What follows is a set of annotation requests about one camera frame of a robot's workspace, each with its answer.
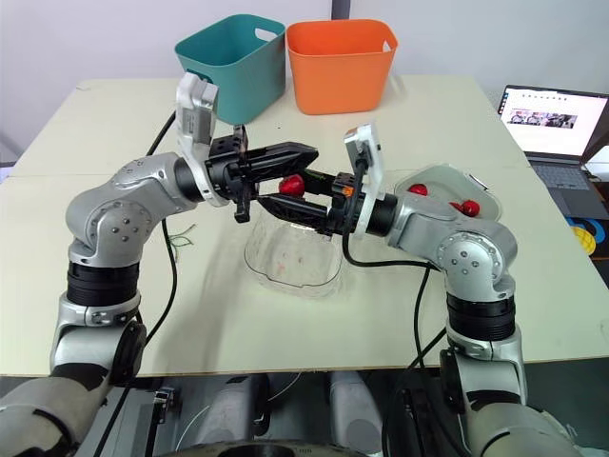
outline basket handle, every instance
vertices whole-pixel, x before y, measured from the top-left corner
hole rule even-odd
[[[213,84],[213,80],[212,80],[212,79],[211,79],[209,76],[207,76],[206,74],[202,74],[202,73],[200,73],[199,71],[195,71],[195,70],[191,70],[191,69],[188,69],[188,70],[187,70],[187,72],[188,72],[188,73],[192,73],[192,74],[196,74],[196,75],[197,75],[197,76],[199,76],[199,78],[201,78],[203,81],[208,81],[208,83]]]
[[[389,35],[383,41],[383,52],[390,52],[395,50],[398,47],[398,40],[393,35],[393,33],[389,33]]]
[[[256,16],[256,20],[252,22],[252,32],[260,40],[272,41],[285,32],[285,26],[279,22]]]

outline orange plastic basket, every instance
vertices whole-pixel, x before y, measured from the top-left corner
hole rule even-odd
[[[300,22],[287,28],[285,39],[302,112],[366,111],[379,104],[398,46],[384,22]]]

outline laptop keyboard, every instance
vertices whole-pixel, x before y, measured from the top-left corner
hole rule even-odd
[[[571,190],[589,189],[583,174],[575,167],[534,165],[533,169],[548,188]]]

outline laptop screen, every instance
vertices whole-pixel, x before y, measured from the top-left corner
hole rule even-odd
[[[571,90],[507,86],[499,115],[523,151],[581,157],[599,119],[606,110],[609,114],[608,98]]]

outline teal plastic basket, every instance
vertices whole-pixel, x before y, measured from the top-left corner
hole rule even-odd
[[[285,91],[284,36],[279,22],[236,14],[189,36],[175,52],[185,71],[218,86],[218,117],[246,124]]]

